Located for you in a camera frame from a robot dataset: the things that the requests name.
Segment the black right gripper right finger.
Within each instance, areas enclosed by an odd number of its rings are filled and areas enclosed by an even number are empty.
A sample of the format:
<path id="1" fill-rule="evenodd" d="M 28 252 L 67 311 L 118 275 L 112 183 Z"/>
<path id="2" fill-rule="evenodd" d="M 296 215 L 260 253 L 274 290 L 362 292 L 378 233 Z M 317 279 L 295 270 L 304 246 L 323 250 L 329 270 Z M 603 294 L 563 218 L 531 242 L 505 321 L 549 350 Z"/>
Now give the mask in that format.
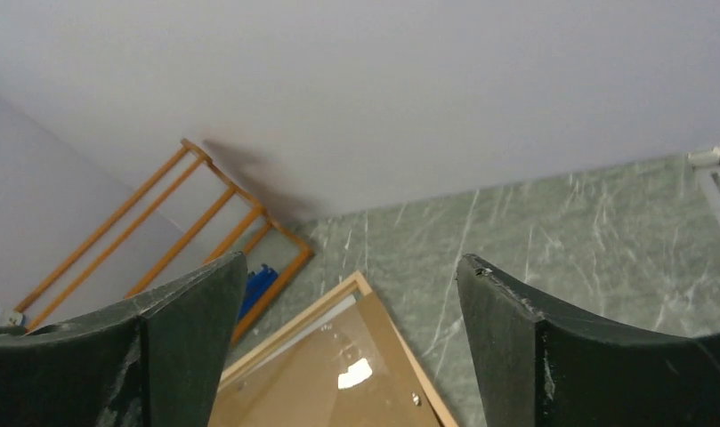
<path id="1" fill-rule="evenodd" d="M 474 254 L 457 289 L 487 425 L 720 426 L 720 333 L 619 323 Z"/>

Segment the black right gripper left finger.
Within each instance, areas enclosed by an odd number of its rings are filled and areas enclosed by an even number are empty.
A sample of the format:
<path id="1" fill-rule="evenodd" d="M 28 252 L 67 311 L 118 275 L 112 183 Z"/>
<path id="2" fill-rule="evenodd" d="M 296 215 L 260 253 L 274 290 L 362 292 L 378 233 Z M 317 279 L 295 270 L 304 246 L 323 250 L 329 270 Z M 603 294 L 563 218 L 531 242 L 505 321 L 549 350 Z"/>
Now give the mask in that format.
<path id="1" fill-rule="evenodd" d="M 0 426 L 204 426 L 247 283 L 225 254 L 37 330 L 0 333 Z"/>

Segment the clear acrylic sheet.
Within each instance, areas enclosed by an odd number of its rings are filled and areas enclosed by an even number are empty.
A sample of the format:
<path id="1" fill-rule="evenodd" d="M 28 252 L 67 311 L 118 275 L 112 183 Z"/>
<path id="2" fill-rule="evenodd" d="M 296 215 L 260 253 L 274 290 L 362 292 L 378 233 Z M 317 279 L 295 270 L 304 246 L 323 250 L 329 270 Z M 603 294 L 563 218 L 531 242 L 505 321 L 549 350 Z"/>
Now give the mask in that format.
<path id="1" fill-rule="evenodd" d="M 264 370 L 266 366 L 275 365 L 277 360 L 294 353 L 312 335 L 324 329 L 337 316 L 355 305 L 358 299 L 357 292 L 350 291 L 348 294 L 339 294 L 315 302 L 250 352 L 226 367 L 222 371 L 218 391 L 256 371 Z"/>

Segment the light wooden picture frame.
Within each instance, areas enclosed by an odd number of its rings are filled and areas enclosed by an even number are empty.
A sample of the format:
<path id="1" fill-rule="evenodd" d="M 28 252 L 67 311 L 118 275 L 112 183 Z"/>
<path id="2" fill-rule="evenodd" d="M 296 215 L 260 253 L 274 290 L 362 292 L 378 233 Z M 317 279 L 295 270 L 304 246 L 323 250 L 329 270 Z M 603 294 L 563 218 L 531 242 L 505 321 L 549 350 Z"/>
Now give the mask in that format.
<path id="1" fill-rule="evenodd" d="M 455 426 L 359 271 L 223 370 L 211 426 Z"/>

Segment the blue stapler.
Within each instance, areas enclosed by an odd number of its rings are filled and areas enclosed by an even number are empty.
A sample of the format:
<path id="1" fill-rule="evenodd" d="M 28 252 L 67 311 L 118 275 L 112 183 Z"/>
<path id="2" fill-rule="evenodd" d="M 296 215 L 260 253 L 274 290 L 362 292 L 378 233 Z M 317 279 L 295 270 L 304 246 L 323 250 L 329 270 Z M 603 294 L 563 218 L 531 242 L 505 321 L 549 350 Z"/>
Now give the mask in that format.
<path id="1" fill-rule="evenodd" d="M 278 277 L 279 273 L 265 263 L 261 265 L 258 271 L 248 272 L 245 295 L 239 310 L 238 320 L 241 320 L 251 311 Z"/>

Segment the brown backing board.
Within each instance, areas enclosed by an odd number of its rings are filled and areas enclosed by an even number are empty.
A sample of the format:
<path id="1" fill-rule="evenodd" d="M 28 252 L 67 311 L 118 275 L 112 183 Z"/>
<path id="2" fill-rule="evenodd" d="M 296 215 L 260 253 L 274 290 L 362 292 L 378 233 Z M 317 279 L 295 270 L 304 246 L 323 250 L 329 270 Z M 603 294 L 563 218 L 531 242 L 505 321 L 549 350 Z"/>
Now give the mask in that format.
<path id="1" fill-rule="evenodd" d="M 360 298 L 294 353 L 218 392 L 211 426 L 436 426 L 384 305 Z"/>

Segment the orange wooden rack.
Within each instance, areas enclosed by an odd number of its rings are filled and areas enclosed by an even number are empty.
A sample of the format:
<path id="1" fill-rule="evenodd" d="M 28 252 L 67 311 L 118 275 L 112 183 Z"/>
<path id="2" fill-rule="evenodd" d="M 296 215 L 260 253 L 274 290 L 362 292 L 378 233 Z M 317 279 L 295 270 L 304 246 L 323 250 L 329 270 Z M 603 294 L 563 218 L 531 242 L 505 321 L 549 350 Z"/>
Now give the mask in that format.
<path id="1" fill-rule="evenodd" d="M 114 213 L 99 225 L 16 307 L 24 313 L 39 301 L 86 255 L 91 260 L 74 275 L 25 325 L 32 332 L 44 326 L 68 300 L 153 215 L 170 221 L 181 235 L 149 265 L 126 291 L 127 297 L 146 291 L 188 247 L 207 250 L 211 262 L 231 250 L 253 253 L 270 232 L 279 233 L 297 248 L 297 255 L 234 329 L 238 342 L 311 259 L 310 245 L 280 224 L 266 206 L 221 170 L 197 144 L 183 139 L 181 147 L 154 172 Z"/>

